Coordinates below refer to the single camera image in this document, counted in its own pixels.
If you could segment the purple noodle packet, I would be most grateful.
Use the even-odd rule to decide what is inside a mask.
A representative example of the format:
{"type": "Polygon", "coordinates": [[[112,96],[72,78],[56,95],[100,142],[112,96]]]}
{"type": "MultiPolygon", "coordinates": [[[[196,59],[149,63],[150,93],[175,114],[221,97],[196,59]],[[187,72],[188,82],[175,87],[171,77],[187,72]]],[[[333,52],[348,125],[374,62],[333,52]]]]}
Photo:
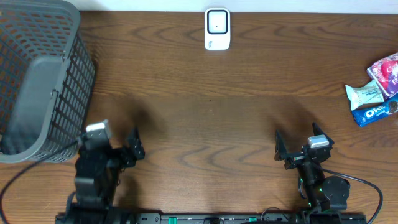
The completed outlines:
{"type": "Polygon", "coordinates": [[[374,62],[367,70],[386,99],[397,94],[397,53],[374,62]]]}

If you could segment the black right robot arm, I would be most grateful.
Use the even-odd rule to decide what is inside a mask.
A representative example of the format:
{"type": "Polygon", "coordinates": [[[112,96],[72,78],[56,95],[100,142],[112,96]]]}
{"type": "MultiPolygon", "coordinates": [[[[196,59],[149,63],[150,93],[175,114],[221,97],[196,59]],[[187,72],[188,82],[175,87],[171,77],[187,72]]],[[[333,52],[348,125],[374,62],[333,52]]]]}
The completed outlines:
{"type": "Polygon", "coordinates": [[[276,161],[284,161],[285,169],[297,169],[299,192],[309,207],[296,215],[297,223],[341,223],[340,212],[347,209],[350,183],[341,177],[325,176],[321,163],[330,158],[334,141],[316,123],[313,136],[299,152],[287,152],[281,134],[275,132],[276,161]]]}

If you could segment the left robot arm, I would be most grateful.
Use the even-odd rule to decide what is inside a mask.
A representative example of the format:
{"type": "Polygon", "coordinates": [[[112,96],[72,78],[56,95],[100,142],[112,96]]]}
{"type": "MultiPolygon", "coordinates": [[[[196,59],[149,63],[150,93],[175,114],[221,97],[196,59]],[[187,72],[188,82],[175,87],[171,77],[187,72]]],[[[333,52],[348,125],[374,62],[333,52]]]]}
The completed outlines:
{"type": "Polygon", "coordinates": [[[145,157],[138,129],[127,135],[127,146],[112,148],[104,129],[87,132],[75,163],[75,191],[67,200],[63,215],[56,223],[135,223],[136,215],[113,206],[122,171],[134,167],[145,157]]]}

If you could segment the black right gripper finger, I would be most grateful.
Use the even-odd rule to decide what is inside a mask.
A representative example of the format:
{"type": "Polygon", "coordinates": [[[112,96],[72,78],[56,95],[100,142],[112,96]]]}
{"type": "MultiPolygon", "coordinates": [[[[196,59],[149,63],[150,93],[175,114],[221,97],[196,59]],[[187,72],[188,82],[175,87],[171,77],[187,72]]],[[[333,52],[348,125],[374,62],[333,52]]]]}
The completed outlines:
{"type": "Polygon", "coordinates": [[[312,129],[313,129],[313,134],[315,136],[326,135],[325,132],[319,127],[319,125],[316,122],[312,123],[312,129]]]}
{"type": "Polygon", "coordinates": [[[276,161],[281,161],[285,160],[287,154],[286,147],[284,145],[284,141],[282,139],[282,136],[280,135],[279,131],[275,131],[275,155],[274,159],[276,161]]]}

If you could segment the mint green wipes packet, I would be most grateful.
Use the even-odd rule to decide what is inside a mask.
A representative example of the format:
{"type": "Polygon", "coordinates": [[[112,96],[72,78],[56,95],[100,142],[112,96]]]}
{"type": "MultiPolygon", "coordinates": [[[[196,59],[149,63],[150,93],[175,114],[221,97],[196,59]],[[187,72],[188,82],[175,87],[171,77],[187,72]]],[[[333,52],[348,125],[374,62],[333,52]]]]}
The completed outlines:
{"type": "Polygon", "coordinates": [[[352,86],[345,85],[346,94],[350,100],[350,110],[356,110],[362,105],[383,103],[384,97],[381,89],[375,80],[370,81],[368,84],[361,88],[353,88],[352,86]]]}

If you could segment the blue snack wrapper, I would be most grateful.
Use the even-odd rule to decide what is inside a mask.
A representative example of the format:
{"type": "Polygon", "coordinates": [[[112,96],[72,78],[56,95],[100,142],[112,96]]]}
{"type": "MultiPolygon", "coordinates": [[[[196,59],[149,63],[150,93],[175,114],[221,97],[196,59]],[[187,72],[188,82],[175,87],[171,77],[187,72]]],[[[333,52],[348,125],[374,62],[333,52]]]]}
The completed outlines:
{"type": "Polygon", "coordinates": [[[358,126],[367,126],[373,122],[397,113],[397,95],[394,95],[392,98],[389,98],[378,106],[354,110],[351,113],[358,126]]]}

